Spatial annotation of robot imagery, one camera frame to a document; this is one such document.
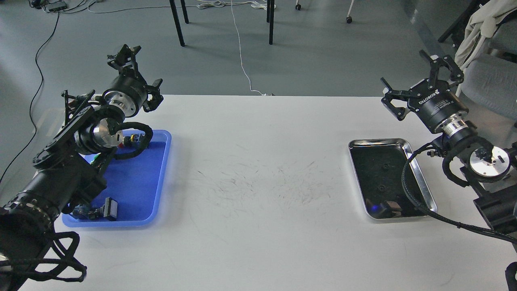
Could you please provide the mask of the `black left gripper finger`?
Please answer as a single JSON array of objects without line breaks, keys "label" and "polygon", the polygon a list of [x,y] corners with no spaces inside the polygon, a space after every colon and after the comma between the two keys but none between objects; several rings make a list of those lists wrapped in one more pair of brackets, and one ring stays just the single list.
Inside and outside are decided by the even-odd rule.
[{"label": "black left gripper finger", "polygon": [[150,99],[146,98],[143,103],[143,109],[145,112],[151,112],[158,108],[163,101],[163,95],[160,92],[160,86],[162,85],[163,79],[159,78],[153,82],[152,85],[145,85],[147,97],[150,95]]},{"label": "black left gripper finger", "polygon": [[136,61],[136,55],[140,50],[141,46],[129,47],[127,44],[124,44],[116,55],[107,56],[107,64],[119,72],[113,81],[121,78],[132,78],[142,81],[142,75],[138,70]]}]

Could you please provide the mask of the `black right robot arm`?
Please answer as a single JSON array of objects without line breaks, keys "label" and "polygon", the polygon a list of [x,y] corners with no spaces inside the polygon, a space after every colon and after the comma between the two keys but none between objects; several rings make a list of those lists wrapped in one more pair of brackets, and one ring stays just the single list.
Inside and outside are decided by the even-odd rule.
[{"label": "black right robot arm", "polygon": [[[416,209],[434,219],[476,234],[500,239],[516,245],[516,185],[489,192],[482,183],[504,180],[516,168],[516,144],[511,148],[495,147],[478,135],[475,124],[467,121],[469,109],[451,92],[451,87],[464,82],[464,73],[450,55],[420,55],[430,64],[430,73],[408,90],[395,90],[385,78],[382,103],[399,121],[414,112],[432,134],[439,137],[426,143],[408,158],[402,168],[402,187]],[[432,211],[418,201],[408,189],[406,170],[412,160],[427,150],[430,156],[443,159],[444,175],[460,187],[471,187],[477,194],[473,201],[488,228],[473,226]]]}]

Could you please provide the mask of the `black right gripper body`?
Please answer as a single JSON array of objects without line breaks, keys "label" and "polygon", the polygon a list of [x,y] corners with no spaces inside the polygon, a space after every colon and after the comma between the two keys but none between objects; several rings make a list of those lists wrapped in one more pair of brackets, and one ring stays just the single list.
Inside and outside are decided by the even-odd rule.
[{"label": "black right gripper body", "polygon": [[469,109],[451,91],[447,81],[438,80],[433,88],[422,80],[410,88],[417,94],[408,100],[408,107],[414,111],[425,127],[437,134],[442,130],[440,124],[454,114],[465,116]]}]

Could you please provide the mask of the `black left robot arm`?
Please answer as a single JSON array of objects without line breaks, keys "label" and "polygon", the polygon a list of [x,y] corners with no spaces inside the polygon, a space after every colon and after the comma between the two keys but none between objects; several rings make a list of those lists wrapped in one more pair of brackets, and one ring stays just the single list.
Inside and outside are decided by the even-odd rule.
[{"label": "black left robot arm", "polygon": [[87,267],[75,259],[80,237],[57,233],[54,222],[90,204],[107,188],[111,160],[140,155],[153,138],[146,124],[126,122],[162,103],[162,79],[148,84],[139,72],[140,46],[124,44],[107,64],[118,76],[100,96],[63,91],[65,121],[33,158],[36,175],[1,208],[1,289],[17,291],[26,280],[82,282]]}]

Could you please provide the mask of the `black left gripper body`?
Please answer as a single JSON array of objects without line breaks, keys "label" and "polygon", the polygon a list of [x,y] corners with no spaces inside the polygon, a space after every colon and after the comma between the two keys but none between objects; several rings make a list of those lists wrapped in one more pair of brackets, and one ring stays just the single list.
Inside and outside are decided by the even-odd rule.
[{"label": "black left gripper body", "polygon": [[145,79],[119,74],[102,94],[102,98],[109,105],[118,107],[126,118],[135,116],[147,98]]}]

